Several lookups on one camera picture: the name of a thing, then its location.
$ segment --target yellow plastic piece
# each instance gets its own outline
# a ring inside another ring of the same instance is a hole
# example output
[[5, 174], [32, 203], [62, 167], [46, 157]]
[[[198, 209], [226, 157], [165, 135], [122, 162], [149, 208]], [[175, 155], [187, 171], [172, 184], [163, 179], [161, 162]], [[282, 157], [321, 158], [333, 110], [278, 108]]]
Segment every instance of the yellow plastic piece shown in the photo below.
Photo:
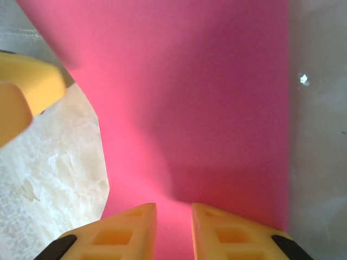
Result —
[[192, 205], [195, 260], [288, 260], [272, 235], [286, 233], [201, 204]]
[[0, 147], [22, 133], [32, 119], [21, 90], [12, 83], [0, 81]]
[[31, 113], [36, 116], [66, 93], [57, 67], [20, 54], [0, 51], [0, 80], [12, 82], [23, 92]]
[[77, 240], [61, 260], [153, 260], [156, 231], [156, 204], [143, 204], [62, 235]]

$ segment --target pink foam sheet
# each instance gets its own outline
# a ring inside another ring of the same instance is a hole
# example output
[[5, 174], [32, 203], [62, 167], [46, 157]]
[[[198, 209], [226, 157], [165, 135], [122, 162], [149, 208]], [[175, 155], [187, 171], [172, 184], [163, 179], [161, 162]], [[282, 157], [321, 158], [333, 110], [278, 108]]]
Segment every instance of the pink foam sheet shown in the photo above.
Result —
[[285, 0], [18, 0], [100, 121], [103, 217], [158, 205], [156, 259], [194, 259], [190, 203], [286, 229]]

